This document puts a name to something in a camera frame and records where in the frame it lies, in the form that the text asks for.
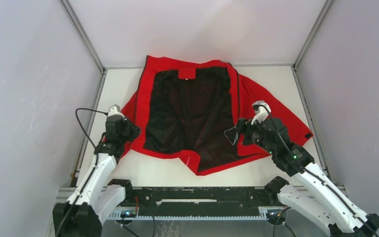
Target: black fabric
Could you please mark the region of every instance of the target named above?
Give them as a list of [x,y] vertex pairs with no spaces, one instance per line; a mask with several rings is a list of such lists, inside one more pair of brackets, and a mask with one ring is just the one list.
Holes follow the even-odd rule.
[[178,70],[154,77],[147,150],[173,154],[192,150],[200,157],[198,171],[238,160],[237,147],[223,132],[233,127],[230,77],[226,68],[196,69],[195,79],[179,79]]

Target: white wall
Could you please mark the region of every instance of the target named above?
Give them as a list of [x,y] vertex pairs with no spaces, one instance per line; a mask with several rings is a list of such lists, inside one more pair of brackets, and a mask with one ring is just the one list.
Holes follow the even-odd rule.
[[58,1],[0,0],[0,237],[44,235],[98,78]]
[[325,0],[71,0],[106,67],[294,63]]
[[335,179],[379,214],[379,1],[336,1],[300,77]]

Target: black cable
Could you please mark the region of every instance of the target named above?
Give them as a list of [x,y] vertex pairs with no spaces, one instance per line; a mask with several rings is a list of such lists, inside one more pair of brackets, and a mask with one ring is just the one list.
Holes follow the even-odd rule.
[[[102,112],[102,111],[98,111],[98,110],[88,109],[88,108],[77,108],[75,110],[76,120],[79,123],[80,128],[82,129],[82,131],[85,134],[85,136],[88,138],[88,141],[90,141],[92,147],[94,149],[96,149],[95,143],[89,137],[88,133],[86,132],[85,128],[83,127],[82,123],[80,122],[79,116],[77,115],[77,112],[79,110],[88,110],[88,111],[92,111],[92,112],[97,112],[97,113],[105,114],[106,116],[108,115],[108,113]],[[95,158],[95,165],[97,165],[97,164],[98,164],[98,153],[96,154],[96,158]],[[71,211],[73,210],[74,205],[76,204],[77,200],[79,199],[80,195],[82,194],[83,190],[85,189],[86,185],[88,184],[89,180],[91,179],[91,176],[94,173],[94,171],[95,171],[95,166],[92,168],[91,174],[88,176],[88,178],[86,178],[86,181],[85,181],[84,185],[80,189],[79,194],[77,195],[77,197],[75,198],[75,200],[72,202],[71,207],[68,209],[68,211],[66,212],[65,216],[62,218],[62,221],[60,222],[59,227],[57,228],[57,231],[55,232],[55,237],[58,237],[60,229],[62,228],[63,223],[66,221],[67,217],[70,215]]]
[[296,234],[294,233],[293,229],[291,229],[287,224],[284,224],[285,227],[293,234],[294,237],[296,237]]
[[132,231],[131,229],[129,229],[127,226],[125,225],[122,225],[121,227],[125,228],[128,232],[130,232],[132,235],[134,235],[135,237],[140,237],[138,236],[136,233],[134,233],[134,231]]
[[277,221],[275,222],[275,225],[274,225],[274,229],[272,230],[272,237],[275,237],[275,229],[277,228],[278,221],[280,220],[282,214],[284,214],[284,212],[286,212],[286,211],[288,211],[288,210],[290,210],[290,209],[291,209],[291,207],[287,207],[287,208],[285,208],[284,210],[282,210],[282,212],[281,212],[280,215],[278,216]]
[[156,230],[156,222],[155,222],[155,219],[154,219],[154,216],[152,214],[152,212],[145,206],[143,205],[140,205],[140,204],[134,204],[134,203],[121,203],[120,206],[125,206],[125,205],[131,205],[131,206],[138,206],[138,207],[142,207],[144,208],[146,211],[148,211],[148,213],[150,214],[150,216],[152,217],[153,219],[153,234],[152,234],[152,237],[154,237],[154,233],[155,233],[155,230]]
[[[291,152],[290,148],[288,148],[287,144],[285,143],[284,139],[281,137],[280,133],[278,132],[277,130],[277,126],[275,125],[275,122],[274,122],[274,118],[272,117],[271,115],[271,112],[268,110],[268,108],[264,105],[259,105],[260,107],[263,107],[266,112],[268,113],[268,116],[269,116],[269,119],[271,120],[271,123],[274,127],[274,131],[278,134],[278,137],[281,139],[281,142],[283,143],[283,145],[285,146],[285,148],[287,149],[287,151],[290,153],[291,157],[294,158],[294,155],[293,153]],[[325,184],[325,181],[323,179],[321,179],[319,176],[317,176],[316,174],[312,173],[310,170],[308,170],[306,167],[304,167],[298,160],[294,159],[295,162],[297,162],[297,164],[300,166],[300,168],[307,172],[308,174],[310,174],[311,176],[313,176],[314,178],[316,178],[317,180],[319,180],[323,186],[326,186],[333,194],[335,194],[335,196],[345,205],[345,207],[352,213],[353,217],[354,218],[357,218],[363,225],[365,225],[371,232],[373,235],[375,235],[376,237],[379,237],[376,233],[376,231],[373,230],[373,228],[371,228],[367,223],[365,223],[365,221],[359,217],[359,216],[355,216],[357,213],[348,205],[348,203],[346,203],[346,201],[328,184]]]

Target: red jacket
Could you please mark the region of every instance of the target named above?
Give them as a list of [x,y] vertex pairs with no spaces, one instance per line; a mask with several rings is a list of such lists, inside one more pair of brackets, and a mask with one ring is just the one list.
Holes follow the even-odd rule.
[[207,175],[269,156],[256,145],[232,146],[223,132],[239,118],[255,115],[252,104],[264,100],[303,145],[308,127],[270,92],[237,73],[230,63],[183,62],[148,56],[139,87],[122,112],[142,129],[126,145],[157,158],[179,158],[197,175]]

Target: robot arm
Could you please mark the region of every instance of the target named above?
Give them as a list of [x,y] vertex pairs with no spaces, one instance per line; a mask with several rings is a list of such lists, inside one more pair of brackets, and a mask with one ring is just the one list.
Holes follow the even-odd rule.
[[287,127],[280,119],[270,116],[267,103],[257,101],[252,106],[256,115],[252,119],[239,119],[235,127],[225,132],[225,136],[235,144],[240,134],[244,134],[243,145],[256,144],[272,154],[276,166],[302,183],[320,204],[299,195],[293,199],[292,186],[280,177],[276,179],[284,185],[272,187],[270,182],[272,188],[269,189],[278,196],[278,200],[316,223],[328,236],[373,236],[379,228],[379,217],[368,215],[352,203],[329,180],[314,158],[302,146],[290,141]]
[[95,148],[86,176],[66,203],[57,203],[53,208],[56,237],[100,236],[105,220],[124,201],[126,189],[131,188],[127,181],[111,180],[101,195],[105,181],[124,153],[124,144],[136,139],[140,129],[117,105],[109,109],[105,125],[106,132]]

